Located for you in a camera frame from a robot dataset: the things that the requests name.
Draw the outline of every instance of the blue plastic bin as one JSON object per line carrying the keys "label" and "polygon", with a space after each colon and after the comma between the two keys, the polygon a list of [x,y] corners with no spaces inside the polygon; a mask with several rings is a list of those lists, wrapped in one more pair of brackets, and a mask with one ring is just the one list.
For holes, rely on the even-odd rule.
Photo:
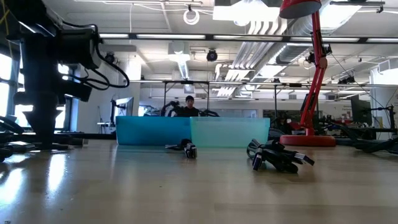
{"label": "blue plastic bin", "polygon": [[191,138],[190,118],[117,116],[119,145],[165,146]]}
{"label": "blue plastic bin", "polygon": [[269,118],[191,118],[192,142],[198,147],[247,147],[268,140]]}

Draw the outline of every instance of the white wall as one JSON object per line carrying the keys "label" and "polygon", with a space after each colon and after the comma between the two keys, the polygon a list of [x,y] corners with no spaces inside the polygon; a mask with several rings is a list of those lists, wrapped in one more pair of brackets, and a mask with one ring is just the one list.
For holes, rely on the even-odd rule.
{"label": "white wall", "polygon": [[[126,64],[120,64],[120,67],[126,71]],[[101,64],[98,69],[103,75],[105,75],[110,83],[123,85],[123,77],[112,68],[108,67],[104,63]],[[84,69],[80,71],[81,76],[85,76]],[[90,77],[99,78],[96,74],[90,72]],[[88,102],[78,102],[78,116],[76,130],[84,133],[98,133],[99,126],[97,123],[100,121],[100,114],[104,122],[109,122],[111,117],[111,100],[132,97],[138,95],[139,98],[139,83],[131,83],[128,88],[109,88],[105,91],[92,90],[91,96]],[[138,112],[139,100],[134,100],[133,111]]]}

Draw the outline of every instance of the man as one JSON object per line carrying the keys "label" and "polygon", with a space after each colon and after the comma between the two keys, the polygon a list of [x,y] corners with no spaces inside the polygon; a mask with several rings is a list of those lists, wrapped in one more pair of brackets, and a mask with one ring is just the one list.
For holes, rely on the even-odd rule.
{"label": "man", "polygon": [[195,100],[192,96],[187,96],[185,98],[185,102],[187,104],[184,109],[178,113],[179,117],[192,117],[192,116],[199,116],[199,110],[193,107]]}

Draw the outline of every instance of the black cable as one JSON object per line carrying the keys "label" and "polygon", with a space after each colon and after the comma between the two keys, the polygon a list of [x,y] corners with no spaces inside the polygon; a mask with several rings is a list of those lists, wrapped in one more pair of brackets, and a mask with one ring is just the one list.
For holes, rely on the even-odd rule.
{"label": "black cable", "polygon": [[[109,83],[108,78],[106,78],[106,76],[104,76],[104,75],[101,74],[101,73],[98,73],[98,75],[99,75],[100,77],[102,77],[102,78],[105,80],[105,82],[102,82],[102,81],[100,81],[100,80],[96,80],[96,79],[94,79],[94,78],[87,78],[88,76],[87,76],[87,77],[83,77],[83,78],[77,77],[77,76],[75,76],[75,75],[68,75],[68,76],[69,76],[69,77],[72,77],[72,78],[74,78],[74,79],[80,81],[82,84],[86,84],[86,85],[88,85],[88,86],[90,86],[90,87],[92,87],[92,88],[94,88],[94,89],[96,89],[96,90],[102,90],[102,91],[103,91],[103,90],[107,90],[107,89],[110,87],[110,83]],[[90,81],[90,82],[99,83],[99,84],[101,84],[101,85],[106,85],[106,87],[104,87],[104,88],[98,87],[98,86],[96,86],[96,85],[90,83],[89,81]]]}
{"label": "black cable", "polygon": [[[115,64],[113,64],[113,63],[111,63],[111,62],[108,62],[108,61],[101,55],[100,48],[99,48],[99,45],[100,45],[100,38],[99,38],[99,36],[100,36],[100,34],[98,33],[98,26],[97,26],[96,24],[76,25],[76,24],[71,24],[71,23],[69,23],[69,22],[65,22],[65,21],[62,21],[62,23],[65,24],[65,25],[67,25],[67,26],[76,27],[76,28],[92,28],[92,27],[94,27],[95,34],[96,34],[96,36],[97,36],[98,38],[94,39],[93,41],[94,41],[94,46],[95,46],[95,50],[96,50],[96,53],[97,53],[98,57],[99,57],[102,61],[104,61],[105,63],[107,63],[109,66],[113,67],[113,68],[116,69],[118,72],[120,72],[120,74],[126,79],[126,84],[125,84],[125,85],[113,85],[113,84],[109,84],[109,86],[110,86],[110,87],[114,87],[114,88],[126,88],[126,87],[128,87],[128,86],[130,85],[130,79],[129,79],[129,77],[127,76],[127,74],[126,74],[121,68],[119,68],[117,65],[115,65]],[[100,72],[96,71],[95,69],[92,69],[92,71],[94,71],[97,75],[100,75]],[[100,84],[105,85],[105,83],[104,83],[104,82],[101,82],[101,81],[98,81],[97,83],[100,83]]]}

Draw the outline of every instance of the wire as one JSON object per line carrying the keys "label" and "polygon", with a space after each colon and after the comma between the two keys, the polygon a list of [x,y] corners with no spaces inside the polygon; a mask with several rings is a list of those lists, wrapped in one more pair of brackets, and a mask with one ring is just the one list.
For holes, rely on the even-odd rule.
{"label": "wire", "polygon": [[205,11],[202,11],[202,10],[198,10],[198,12],[201,12],[201,13],[203,13],[203,14],[206,14],[206,15],[210,15],[210,16],[212,16],[212,14],[211,14],[211,13],[207,13],[207,12],[205,12]]}
{"label": "wire", "polygon": [[[156,9],[156,8],[148,7],[148,6],[145,6],[145,5],[142,5],[142,4],[134,4],[134,5],[135,5],[135,6],[144,7],[144,8],[146,8],[146,9],[155,10],[155,11],[162,11],[162,12],[168,12],[168,11],[186,11],[186,10],[188,10],[188,9]],[[203,14],[210,15],[210,16],[212,16],[212,14],[211,14],[211,13],[208,13],[208,12],[213,12],[213,10],[202,10],[202,9],[195,9],[195,10],[197,10],[198,12],[201,12],[201,13],[203,13]]]}
{"label": "wire", "polygon": [[[62,22],[63,22],[63,24],[65,24],[65,25],[67,25],[67,26],[70,26],[70,27],[77,27],[77,28],[92,28],[92,27],[94,27],[96,36],[97,36],[97,37],[100,36],[99,33],[98,33],[98,26],[95,25],[95,24],[76,25],[76,24],[71,24],[71,23],[69,23],[69,22],[65,22],[65,21],[62,21]],[[102,78],[104,78],[106,82],[102,82],[102,81],[95,80],[95,79],[92,79],[92,78],[87,79],[87,81],[93,81],[93,82],[96,82],[96,83],[100,83],[100,84],[102,84],[102,85],[108,85],[108,84],[109,84],[109,87],[113,87],[113,88],[126,88],[126,87],[128,87],[128,86],[130,85],[130,79],[129,79],[129,77],[127,76],[127,74],[126,74],[121,68],[119,68],[117,65],[115,65],[115,64],[113,64],[113,63],[111,63],[111,62],[108,62],[108,61],[101,55],[100,47],[99,47],[99,45],[100,45],[100,38],[96,38],[96,39],[94,39],[93,41],[94,41],[95,50],[96,50],[96,53],[97,53],[98,57],[99,57],[102,61],[104,61],[105,63],[107,63],[109,66],[113,67],[115,70],[117,70],[118,72],[120,72],[120,74],[126,79],[126,84],[125,84],[125,85],[113,85],[113,84],[110,84],[110,83],[109,83],[109,80],[108,80],[103,74],[101,74],[100,72],[98,72],[98,71],[95,70],[95,69],[91,69],[91,70],[92,70],[94,73],[96,73],[97,75],[99,75],[99,76],[101,76]]]}
{"label": "wire", "polygon": [[155,8],[152,8],[152,7],[148,7],[148,6],[145,6],[145,5],[142,5],[142,4],[135,4],[136,6],[140,6],[140,7],[144,7],[144,8],[146,8],[146,9],[151,9],[151,10],[155,10],[155,11],[164,11],[164,12],[167,12],[167,11],[186,11],[187,9],[155,9]]}

